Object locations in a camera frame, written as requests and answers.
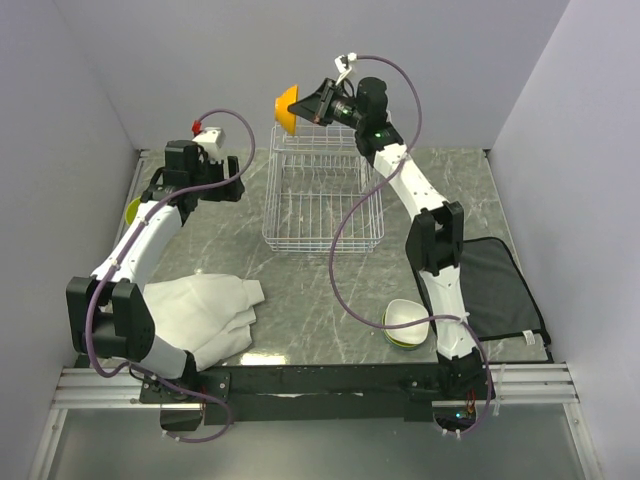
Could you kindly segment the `orange bowl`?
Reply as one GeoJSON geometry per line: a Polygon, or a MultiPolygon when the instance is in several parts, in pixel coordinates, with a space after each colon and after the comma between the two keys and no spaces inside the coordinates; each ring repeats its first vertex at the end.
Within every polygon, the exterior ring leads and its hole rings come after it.
{"type": "Polygon", "coordinates": [[[294,136],[296,133],[297,116],[289,111],[289,107],[298,101],[298,86],[286,89],[274,102],[274,119],[283,130],[294,136]]]}

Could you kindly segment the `white square bowl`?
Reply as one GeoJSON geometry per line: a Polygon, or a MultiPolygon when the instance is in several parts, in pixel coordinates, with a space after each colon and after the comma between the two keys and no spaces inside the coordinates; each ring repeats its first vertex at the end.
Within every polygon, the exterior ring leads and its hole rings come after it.
{"type": "MultiPolygon", "coordinates": [[[[427,309],[419,303],[405,300],[392,300],[384,313],[383,324],[386,326],[398,326],[427,318],[427,309]]],[[[386,329],[384,333],[396,343],[417,345],[428,337],[429,324],[421,323],[399,329],[386,329]]]]}

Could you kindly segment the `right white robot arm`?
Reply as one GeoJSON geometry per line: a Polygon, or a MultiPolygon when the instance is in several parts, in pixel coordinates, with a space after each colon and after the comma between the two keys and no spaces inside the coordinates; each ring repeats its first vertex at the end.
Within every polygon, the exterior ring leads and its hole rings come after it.
{"type": "Polygon", "coordinates": [[[436,328],[438,388],[446,398],[469,399],[484,384],[486,372],[461,290],[464,210],[438,193],[417,167],[387,106],[387,86],[378,78],[361,80],[353,95],[327,78],[304,98],[292,87],[277,100],[275,117],[289,134],[295,133],[297,119],[318,126],[338,122],[353,130],[358,152],[391,186],[411,219],[405,253],[436,328]]]}

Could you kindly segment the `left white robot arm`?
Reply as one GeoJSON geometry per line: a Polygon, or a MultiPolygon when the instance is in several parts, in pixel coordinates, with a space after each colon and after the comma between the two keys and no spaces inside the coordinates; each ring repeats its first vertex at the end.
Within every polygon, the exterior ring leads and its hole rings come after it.
{"type": "Polygon", "coordinates": [[[136,216],[107,259],[87,277],[74,277],[66,303],[74,349],[100,366],[116,358],[120,366],[137,367],[160,377],[176,401],[193,399],[200,388],[194,355],[174,347],[156,332],[143,290],[162,251],[202,201],[237,202],[248,168],[235,156],[221,157],[196,140],[174,140],[164,149],[158,168],[140,196],[136,216]]]}

